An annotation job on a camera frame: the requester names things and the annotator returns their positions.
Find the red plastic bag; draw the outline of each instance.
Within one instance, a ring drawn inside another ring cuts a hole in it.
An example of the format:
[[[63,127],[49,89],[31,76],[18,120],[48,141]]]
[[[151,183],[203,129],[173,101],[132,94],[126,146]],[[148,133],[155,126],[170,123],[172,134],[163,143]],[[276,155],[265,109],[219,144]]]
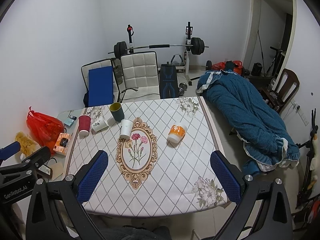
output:
[[[233,69],[234,72],[238,73],[239,75],[242,75],[242,62],[240,60],[234,60],[233,61],[234,64],[236,64],[236,67]],[[212,65],[211,70],[224,70],[224,68],[226,67],[226,62],[219,62],[216,64]]]
[[[63,123],[57,118],[31,110],[31,106],[29,110],[27,126],[32,135],[40,146],[49,147],[51,154],[54,154],[53,147],[59,134],[63,132]]]

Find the orange tissue box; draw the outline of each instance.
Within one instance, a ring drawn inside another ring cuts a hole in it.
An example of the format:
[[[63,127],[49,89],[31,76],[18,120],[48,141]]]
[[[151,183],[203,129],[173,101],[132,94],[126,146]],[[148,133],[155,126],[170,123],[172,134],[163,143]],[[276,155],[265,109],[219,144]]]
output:
[[[53,150],[56,153],[66,156],[70,139],[71,139],[71,135],[68,133],[59,134],[58,140],[56,141],[56,144],[54,145]]]

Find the cup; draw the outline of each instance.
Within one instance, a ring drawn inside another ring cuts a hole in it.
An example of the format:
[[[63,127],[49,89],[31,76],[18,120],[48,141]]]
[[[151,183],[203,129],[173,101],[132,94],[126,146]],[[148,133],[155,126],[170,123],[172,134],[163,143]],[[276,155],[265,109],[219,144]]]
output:
[[[79,134],[81,136],[88,136],[91,125],[91,117],[88,115],[79,116]]]
[[[108,127],[107,121],[104,119],[103,116],[101,116],[98,120],[94,121],[93,124],[91,125],[91,128],[95,131],[98,132],[102,130],[103,128]]]
[[[109,106],[110,112],[113,116],[113,118],[117,122],[121,122],[124,119],[124,112],[122,109],[122,106],[120,103],[113,103],[112,105]]]
[[[179,141],[186,134],[186,131],[187,127],[184,124],[180,122],[175,122],[169,132],[168,141],[171,141],[173,143],[179,143]]]
[[[131,120],[123,119],[121,121],[120,138],[129,139],[131,136],[132,127],[133,122]]]

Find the doorway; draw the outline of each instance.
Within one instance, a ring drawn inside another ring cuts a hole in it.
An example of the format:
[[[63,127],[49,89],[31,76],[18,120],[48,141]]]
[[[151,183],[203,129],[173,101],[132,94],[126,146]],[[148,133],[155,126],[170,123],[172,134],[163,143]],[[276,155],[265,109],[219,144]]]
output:
[[[278,79],[285,68],[295,23],[296,0],[252,0],[243,66],[250,71],[249,79],[258,82],[257,86]]]

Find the blue blanket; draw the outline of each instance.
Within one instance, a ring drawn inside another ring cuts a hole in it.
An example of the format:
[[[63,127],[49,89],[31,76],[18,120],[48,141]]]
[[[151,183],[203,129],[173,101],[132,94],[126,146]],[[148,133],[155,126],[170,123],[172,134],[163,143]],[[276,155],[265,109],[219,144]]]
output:
[[[247,79],[232,71],[207,71],[199,79],[198,92],[223,113],[244,141],[244,150],[252,158],[243,166],[245,174],[298,164],[299,149],[283,120]]]

